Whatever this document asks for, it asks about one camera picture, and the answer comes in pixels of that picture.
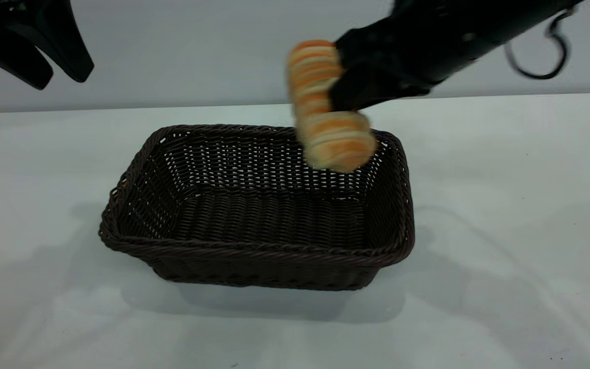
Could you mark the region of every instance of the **table surface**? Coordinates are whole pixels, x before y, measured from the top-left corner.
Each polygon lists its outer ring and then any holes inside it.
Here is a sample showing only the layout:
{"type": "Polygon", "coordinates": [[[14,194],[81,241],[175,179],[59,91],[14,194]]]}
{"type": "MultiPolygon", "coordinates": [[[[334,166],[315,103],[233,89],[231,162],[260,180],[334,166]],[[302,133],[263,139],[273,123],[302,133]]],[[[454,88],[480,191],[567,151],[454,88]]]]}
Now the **table surface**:
{"type": "Polygon", "coordinates": [[[367,114],[407,151],[417,242],[356,292],[166,282],[98,238],[153,131],[288,106],[0,114],[0,368],[590,369],[590,94],[367,114]]]}

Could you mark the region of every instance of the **black cable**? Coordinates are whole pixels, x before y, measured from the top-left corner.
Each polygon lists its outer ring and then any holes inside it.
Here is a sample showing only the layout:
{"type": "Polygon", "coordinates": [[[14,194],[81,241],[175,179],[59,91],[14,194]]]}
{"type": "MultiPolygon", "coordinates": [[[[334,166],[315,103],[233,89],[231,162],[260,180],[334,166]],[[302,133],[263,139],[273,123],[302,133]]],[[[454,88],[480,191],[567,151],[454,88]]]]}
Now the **black cable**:
{"type": "Polygon", "coordinates": [[[523,70],[520,66],[518,66],[518,62],[516,61],[516,58],[513,54],[513,49],[511,49],[511,44],[506,43],[504,45],[505,53],[507,56],[507,60],[509,61],[509,64],[511,65],[511,68],[513,68],[516,72],[524,75],[525,77],[529,77],[532,79],[553,79],[554,77],[557,77],[557,75],[559,75],[559,73],[561,73],[561,71],[566,66],[566,63],[568,61],[568,57],[571,53],[571,48],[568,44],[568,41],[566,40],[566,37],[564,37],[564,35],[562,35],[560,33],[561,21],[563,21],[565,18],[573,15],[574,13],[575,13],[575,7],[570,7],[568,9],[566,9],[566,11],[564,11],[557,18],[555,18],[552,21],[552,23],[550,23],[550,26],[548,27],[548,29],[545,33],[546,37],[554,40],[554,42],[557,44],[557,46],[559,46],[559,51],[561,52],[559,63],[555,67],[555,70],[553,70],[552,72],[550,72],[548,74],[534,74],[534,73],[527,72],[526,70],[523,70]]]}

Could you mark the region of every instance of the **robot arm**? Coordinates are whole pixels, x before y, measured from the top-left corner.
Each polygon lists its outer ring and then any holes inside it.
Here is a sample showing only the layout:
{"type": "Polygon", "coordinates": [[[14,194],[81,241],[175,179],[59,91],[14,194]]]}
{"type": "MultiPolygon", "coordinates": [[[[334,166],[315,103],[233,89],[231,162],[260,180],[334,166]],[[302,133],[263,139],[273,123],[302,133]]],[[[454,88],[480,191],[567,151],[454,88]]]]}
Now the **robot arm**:
{"type": "Polygon", "coordinates": [[[42,90],[54,73],[36,47],[77,82],[94,68],[70,0],[0,0],[0,67],[42,90]]]}
{"type": "MultiPolygon", "coordinates": [[[[391,14],[350,30],[335,43],[346,72],[330,89],[335,110],[358,110],[405,96],[428,94],[450,75],[551,16],[559,22],[583,0],[396,0],[391,14]]],[[[0,0],[0,67],[37,89],[53,71],[36,49],[84,82],[94,65],[80,37],[70,0],[0,0]]],[[[515,64],[512,54],[508,56],[515,64]]]]}
{"type": "Polygon", "coordinates": [[[562,57],[557,69],[535,79],[559,74],[567,60],[567,42],[559,33],[562,19],[583,0],[396,0],[389,17],[347,31],[335,42],[342,77],[330,89],[334,110],[360,110],[394,98],[421,96],[452,74],[500,45],[551,18],[548,28],[562,57]]]}

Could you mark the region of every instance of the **white backdrop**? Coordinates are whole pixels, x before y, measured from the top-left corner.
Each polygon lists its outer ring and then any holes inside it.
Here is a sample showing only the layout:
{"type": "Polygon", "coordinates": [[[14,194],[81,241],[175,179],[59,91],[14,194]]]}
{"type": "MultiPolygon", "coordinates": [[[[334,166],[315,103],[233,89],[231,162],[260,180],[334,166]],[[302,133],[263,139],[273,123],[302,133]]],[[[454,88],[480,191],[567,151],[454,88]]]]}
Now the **white backdrop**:
{"type": "MultiPolygon", "coordinates": [[[[72,0],[95,62],[85,84],[63,71],[35,91],[0,70],[0,112],[283,103],[284,58],[301,40],[336,39],[386,16],[391,0],[72,0]]],[[[527,69],[547,72],[557,50],[545,24],[515,40],[527,69]]],[[[515,74],[501,49],[433,96],[590,92],[590,0],[565,21],[573,46],[552,81],[515,74]]]]}

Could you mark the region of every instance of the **brown wicker basket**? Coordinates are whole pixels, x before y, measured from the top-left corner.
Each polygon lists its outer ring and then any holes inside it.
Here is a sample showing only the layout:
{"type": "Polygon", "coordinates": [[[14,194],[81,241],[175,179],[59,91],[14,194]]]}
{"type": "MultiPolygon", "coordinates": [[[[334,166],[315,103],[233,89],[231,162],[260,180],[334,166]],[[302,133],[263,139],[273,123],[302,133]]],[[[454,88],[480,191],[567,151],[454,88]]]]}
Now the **brown wicker basket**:
{"type": "Polygon", "coordinates": [[[353,173],[312,170],[293,128],[173,126],[110,193],[101,240],[166,280],[357,290],[414,245],[400,141],[353,173]]]}

